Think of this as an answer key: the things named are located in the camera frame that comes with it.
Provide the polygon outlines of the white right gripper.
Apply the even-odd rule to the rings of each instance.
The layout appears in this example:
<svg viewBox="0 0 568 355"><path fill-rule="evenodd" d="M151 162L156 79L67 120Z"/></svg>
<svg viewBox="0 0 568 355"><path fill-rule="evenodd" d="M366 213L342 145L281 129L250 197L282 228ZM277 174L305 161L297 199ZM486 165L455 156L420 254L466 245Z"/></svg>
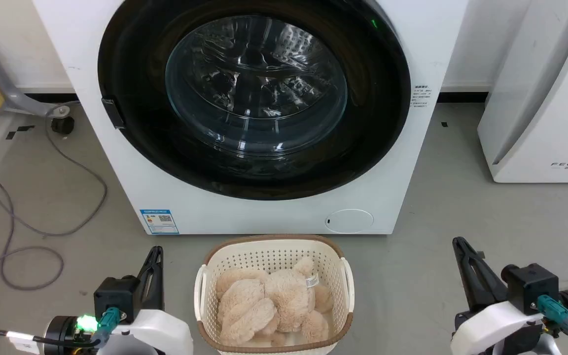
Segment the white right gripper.
<svg viewBox="0 0 568 355"><path fill-rule="evenodd" d="M543 314L526 315L507 301L506 285L464 237L453 238L452 246L469 311L479 312L456 330L452 355L479 355L489 348L492 355L535 353Z"/></svg>

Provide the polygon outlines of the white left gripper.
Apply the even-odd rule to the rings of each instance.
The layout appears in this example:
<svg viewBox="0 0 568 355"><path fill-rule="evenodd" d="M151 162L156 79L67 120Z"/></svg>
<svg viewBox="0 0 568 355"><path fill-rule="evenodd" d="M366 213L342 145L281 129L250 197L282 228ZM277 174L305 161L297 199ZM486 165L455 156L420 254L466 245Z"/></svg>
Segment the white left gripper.
<svg viewBox="0 0 568 355"><path fill-rule="evenodd" d="M141 308L133 323L118 325L98 355L194 355L189 326L164 312L164 250L152 247L140 272Z"/></svg>

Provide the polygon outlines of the small text warning sticker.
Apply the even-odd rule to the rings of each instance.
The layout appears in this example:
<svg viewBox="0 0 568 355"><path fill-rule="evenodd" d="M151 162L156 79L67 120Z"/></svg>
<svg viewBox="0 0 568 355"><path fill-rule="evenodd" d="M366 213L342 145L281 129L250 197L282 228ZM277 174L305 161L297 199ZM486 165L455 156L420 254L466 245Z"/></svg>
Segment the small text warning sticker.
<svg viewBox="0 0 568 355"><path fill-rule="evenodd" d="M432 101L432 88L429 85L415 85L412 89L410 108L428 107Z"/></svg>

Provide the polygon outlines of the grey metal furniture leg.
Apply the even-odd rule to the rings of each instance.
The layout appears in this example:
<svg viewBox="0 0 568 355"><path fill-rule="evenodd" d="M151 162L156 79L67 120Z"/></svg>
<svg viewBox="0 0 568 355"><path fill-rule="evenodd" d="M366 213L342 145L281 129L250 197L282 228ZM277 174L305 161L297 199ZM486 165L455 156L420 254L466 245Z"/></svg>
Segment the grey metal furniture leg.
<svg viewBox="0 0 568 355"><path fill-rule="evenodd" d="M36 115L43 118L64 118L70 115L71 108L80 101L69 101L60 104L41 103L24 94L7 76L0 63L0 93L4 99L4 110L19 114Z"/></svg>

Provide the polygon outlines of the white brown-rimmed laundry basket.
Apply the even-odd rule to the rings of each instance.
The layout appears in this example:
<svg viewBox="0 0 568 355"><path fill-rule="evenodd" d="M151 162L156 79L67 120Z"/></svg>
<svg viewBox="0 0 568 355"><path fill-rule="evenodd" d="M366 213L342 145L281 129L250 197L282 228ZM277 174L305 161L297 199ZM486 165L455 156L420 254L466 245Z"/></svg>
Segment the white brown-rimmed laundry basket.
<svg viewBox="0 0 568 355"><path fill-rule="evenodd" d="M282 347L256 341L247 348L221 344L216 295L219 276L231 268L272 273L293 267L305 256L313 259L314 274L333 297L333 309L325 315L330 325L327 341L304 344L299 333L289 333ZM327 355L348 332L354 307L354 277L348 261L337 244L316 235L260 235L223 243L208 254L194 285L194 312L199 333L221 355Z"/></svg>

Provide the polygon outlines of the round black glass washer door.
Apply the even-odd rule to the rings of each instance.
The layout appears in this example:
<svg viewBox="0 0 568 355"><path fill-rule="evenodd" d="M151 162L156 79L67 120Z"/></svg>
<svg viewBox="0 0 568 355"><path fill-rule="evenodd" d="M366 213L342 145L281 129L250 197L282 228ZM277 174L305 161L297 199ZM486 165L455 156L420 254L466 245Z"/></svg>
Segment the round black glass washer door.
<svg viewBox="0 0 568 355"><path fill-rule="evenodd" d="M98 79L149 162L257 201L369 171L396 143L412 92L396 30L366 0L124 0Z"/></svg>

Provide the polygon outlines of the white front-load washing machine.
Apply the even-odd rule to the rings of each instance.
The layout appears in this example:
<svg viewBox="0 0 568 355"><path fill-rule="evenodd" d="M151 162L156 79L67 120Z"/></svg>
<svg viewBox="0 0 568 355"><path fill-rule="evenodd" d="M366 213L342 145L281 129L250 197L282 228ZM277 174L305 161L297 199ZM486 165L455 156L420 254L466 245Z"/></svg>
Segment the white front-load washing machine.
<svg viewBox="0 0 568 355"><path fill-rule="evenodd" d="M428 107L410 108L404 127L373 168L334 190L293 200L218 195L176 179L113 128L101 102L99 48L124 0L32 0L113 171L142 223L140 210L170 210L182 235L332 234L325 218L344 209L369 212L361 234L393 232L440 94L469 0L366 0L390 21L410 70L411 87L429 85Z"/></svg>

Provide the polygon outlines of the blue energy label sticker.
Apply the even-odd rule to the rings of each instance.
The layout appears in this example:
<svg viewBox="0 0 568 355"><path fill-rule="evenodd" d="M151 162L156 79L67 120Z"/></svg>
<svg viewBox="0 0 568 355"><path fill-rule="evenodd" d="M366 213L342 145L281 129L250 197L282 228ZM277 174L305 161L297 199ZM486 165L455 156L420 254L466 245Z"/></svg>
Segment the blue energy label sticker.
<svg viewBox="0 0 568 355"><path fill-rule="evenodd" d="M178 227L170 210L140 210L144 228L150 235L179 235Z"/></svg>

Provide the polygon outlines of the round white filter cover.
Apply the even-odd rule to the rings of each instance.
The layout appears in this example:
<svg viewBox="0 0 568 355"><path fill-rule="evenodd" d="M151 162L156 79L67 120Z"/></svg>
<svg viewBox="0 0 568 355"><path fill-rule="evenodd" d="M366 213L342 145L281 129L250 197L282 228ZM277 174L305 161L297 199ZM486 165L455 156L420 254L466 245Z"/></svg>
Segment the round white filter cover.
<svg viewBox="0 0 568 355"><path fill-rule="evenodd" d="M325 226L333 234L356 234L367 231L373 224L373 216L360 209L336 211L325 218Z"/></svg>

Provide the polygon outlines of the beige plush teddy bear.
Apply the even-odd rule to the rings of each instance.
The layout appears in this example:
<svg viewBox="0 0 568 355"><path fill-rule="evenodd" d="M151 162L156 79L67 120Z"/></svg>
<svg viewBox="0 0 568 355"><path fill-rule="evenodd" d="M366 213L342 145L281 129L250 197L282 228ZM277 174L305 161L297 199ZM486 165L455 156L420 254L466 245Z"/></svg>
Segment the beige plush teddy bear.
<svg viewBox="0 0 568 355"><path fill-rule="evenodd" d="M327 341L325 315L334 301L328 287L314 274L314 261L305 256L291 268L268 273L231 268L216 282L219 342L247 348L251 342L282 347L289 333L304 344Z"/></svg>

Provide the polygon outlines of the white air purifier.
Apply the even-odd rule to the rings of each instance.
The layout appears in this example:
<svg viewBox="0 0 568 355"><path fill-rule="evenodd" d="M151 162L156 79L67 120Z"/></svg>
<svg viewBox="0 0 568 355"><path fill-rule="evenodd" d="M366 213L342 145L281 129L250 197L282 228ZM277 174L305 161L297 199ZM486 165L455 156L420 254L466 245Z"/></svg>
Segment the white air purifier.
<svg viewBox="0 0 568 355"><path fill-rule="evenodd" d="M531 0L477 128L498 183L568 183L568 0Z"/></svg>

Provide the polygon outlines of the black caster wheel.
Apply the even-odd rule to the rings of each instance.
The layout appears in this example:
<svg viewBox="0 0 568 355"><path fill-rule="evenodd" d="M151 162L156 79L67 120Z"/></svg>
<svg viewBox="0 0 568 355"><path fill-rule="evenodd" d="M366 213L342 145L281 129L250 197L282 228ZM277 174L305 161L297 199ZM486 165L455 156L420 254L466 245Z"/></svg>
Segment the black caster wheel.
<svg viewBox="0 0 568 355"><path fill-rule="evenodd" d="M75 120L70 115L66 117L55 117L50 121L50 128L54 133L67 136L75 128Z"/></svg>

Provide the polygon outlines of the black rectangular plastic part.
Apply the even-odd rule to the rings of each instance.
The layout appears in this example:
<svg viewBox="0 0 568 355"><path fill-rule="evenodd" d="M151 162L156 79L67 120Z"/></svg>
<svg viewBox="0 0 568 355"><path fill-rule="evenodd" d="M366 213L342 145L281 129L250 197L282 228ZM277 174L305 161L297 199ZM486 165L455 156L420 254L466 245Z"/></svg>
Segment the black rectangular plastic part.
<svg viewBox="0 0 568 355"><path fill-rule="evenodd" d="M106 113L108 114L108 118L111 121L113 128L117 130L124 130L124 119L122 119L122 115L116 101L111 98L102 98L101 102Z"/></svg>

